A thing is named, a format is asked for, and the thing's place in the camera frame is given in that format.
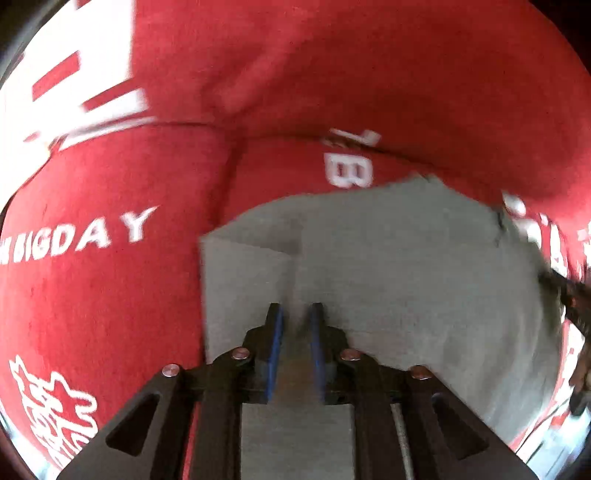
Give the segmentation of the person's right hand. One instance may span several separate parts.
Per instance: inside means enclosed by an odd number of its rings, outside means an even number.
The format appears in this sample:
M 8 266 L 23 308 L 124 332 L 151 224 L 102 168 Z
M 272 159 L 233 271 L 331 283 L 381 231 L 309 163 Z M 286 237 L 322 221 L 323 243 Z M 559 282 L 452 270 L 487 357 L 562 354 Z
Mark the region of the person's right hand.
M 580 417 L 590 406 L 590 341 L 586 340 L 578 357 L 575 370 L 569 380 L 573 388 L 569 410 L 574 417 Z

